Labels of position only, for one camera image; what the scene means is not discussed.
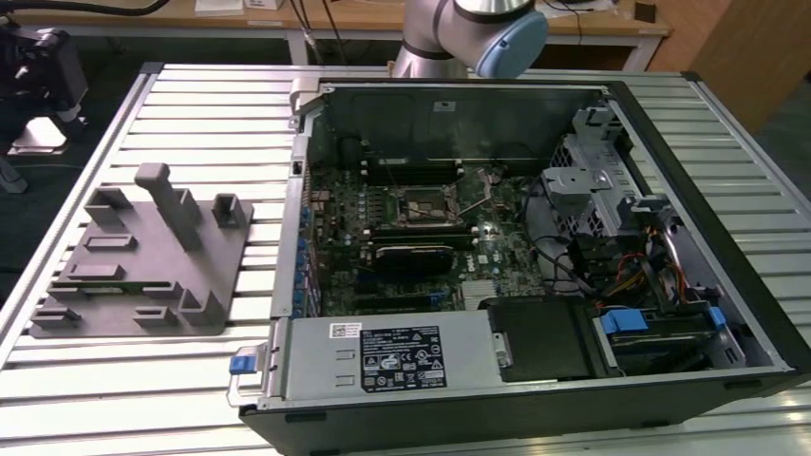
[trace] slotted metal table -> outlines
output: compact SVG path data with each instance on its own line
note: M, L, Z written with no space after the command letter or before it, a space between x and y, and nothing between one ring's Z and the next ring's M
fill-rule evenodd
M0 455L276 454L226 401L228 359L267 338L299 77L384 77L380 67L147 65L0 313ZM623 80L774 295L811 340L811 206L699 81L676 73L532 71ZM142 162L167 162L195 197L255 203L223 335L37 340L28 319L89 222L99 185L146 200ZM655 176L640 169L655 190ZM243 379L248 389L259 378ZM747 399L672 427L387 454L808 454L811 390Z

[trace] blue tab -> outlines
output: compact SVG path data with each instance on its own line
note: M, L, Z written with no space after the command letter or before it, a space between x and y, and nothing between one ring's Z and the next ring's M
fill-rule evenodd
M720 307L710 308L710 318L712 318L712 324L715 325L716 330L726 326L726 317L723 316Z
M246 373L256 373L256 356L232 356L231 368L228 369L232 375L243 375Z
M599 318L606 334L627 333L647 330L647 322L643 312L636 309L619 309L608 311Z

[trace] wooden table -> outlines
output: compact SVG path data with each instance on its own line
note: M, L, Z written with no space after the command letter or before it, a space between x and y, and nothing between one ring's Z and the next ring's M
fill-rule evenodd
M379 1L340 0L330 4L343 39L400 41L403 5ZM335 38L320 0L304 2L316 38ZM140 0L95 0L93 3L127 8L144 4ZM618 11L582 13L580 27L574 15L550 19L548 43L630 47L624 69L643 71L671 28L664 23L634 20L632 3L632 0L620 0ZM246 9L243 15L226 17L195 16L194 0L171 0L163 9L144 17L27 10L15 18L23 25L59 27L79 36L282 38L290 44L292 64L310 64L291 2L278 11Z

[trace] motherboard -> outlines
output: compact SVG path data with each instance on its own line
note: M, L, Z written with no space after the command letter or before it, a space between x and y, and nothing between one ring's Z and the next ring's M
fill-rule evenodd
M475 310L542 295L520 220L532 179L496 164L311 170L322 316Z

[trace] power supply label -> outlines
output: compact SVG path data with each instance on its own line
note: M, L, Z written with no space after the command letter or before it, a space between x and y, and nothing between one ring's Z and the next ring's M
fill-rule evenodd
M447 387L439 326L360 331L360 361L366 392Z

